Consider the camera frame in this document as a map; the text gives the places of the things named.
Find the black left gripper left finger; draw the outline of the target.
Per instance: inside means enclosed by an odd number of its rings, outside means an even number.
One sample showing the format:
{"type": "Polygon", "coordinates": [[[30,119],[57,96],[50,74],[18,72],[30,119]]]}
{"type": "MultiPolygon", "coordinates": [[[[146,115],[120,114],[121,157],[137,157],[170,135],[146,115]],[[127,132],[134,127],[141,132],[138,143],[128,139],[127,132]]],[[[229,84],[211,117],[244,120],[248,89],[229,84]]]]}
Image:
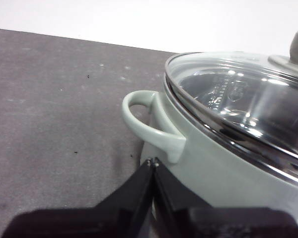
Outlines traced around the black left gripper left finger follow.
{"type": "Polygon", "coordinates": [[[17,215],[4,238],[136,238],[153,194],[152,161],[144,162],[94,207],[40,209],[17,215]]]}

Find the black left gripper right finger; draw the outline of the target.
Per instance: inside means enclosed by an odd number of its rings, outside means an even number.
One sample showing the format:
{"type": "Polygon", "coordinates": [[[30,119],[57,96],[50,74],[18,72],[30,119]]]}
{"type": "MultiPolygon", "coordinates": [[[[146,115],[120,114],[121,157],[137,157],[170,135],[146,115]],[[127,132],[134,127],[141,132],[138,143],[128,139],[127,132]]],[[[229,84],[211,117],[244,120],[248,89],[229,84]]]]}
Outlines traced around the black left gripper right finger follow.
{"type": "Polygon", "coordinates": [[[267,207],[214,207],[153,160],[157,220],[172,238],[298,238],[287,212],[267,207]]]}

